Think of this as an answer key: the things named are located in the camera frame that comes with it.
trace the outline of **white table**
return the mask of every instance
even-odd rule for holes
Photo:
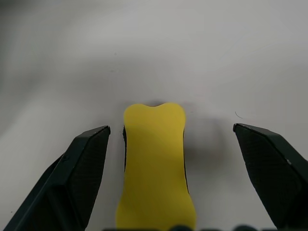
[[[114,227],[123,111],[170,101],[187,114],[197,227],[273,227],[232,126],[271,129],[308,158],[307,7],[305,0],[49,0],[2,9],[0,229],[72,139],[102,125],[112,133],[87,230]]]

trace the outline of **yellow sponge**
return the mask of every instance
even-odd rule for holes
[[[196,212],[184,171],[183,108],[176,103],[134,104],[124,113],[124,126],[127,157],[117,228],[194,229]]]

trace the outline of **yellow foam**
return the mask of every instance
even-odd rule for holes
[[[117,228],[195,229],[183,156],[185,112],[176,103],[134,104],[124,113],[127,158]]]

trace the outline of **white surface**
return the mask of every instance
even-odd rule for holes
[[[187,113],[197,227],[273,227],[232,125],[269,128],[308,157],[307,7],[305,0],[54,0],[3,8],[0,229],[71,140],[101,125],[112,134],[87,230],[113,227],[123,111],[169,101]]]

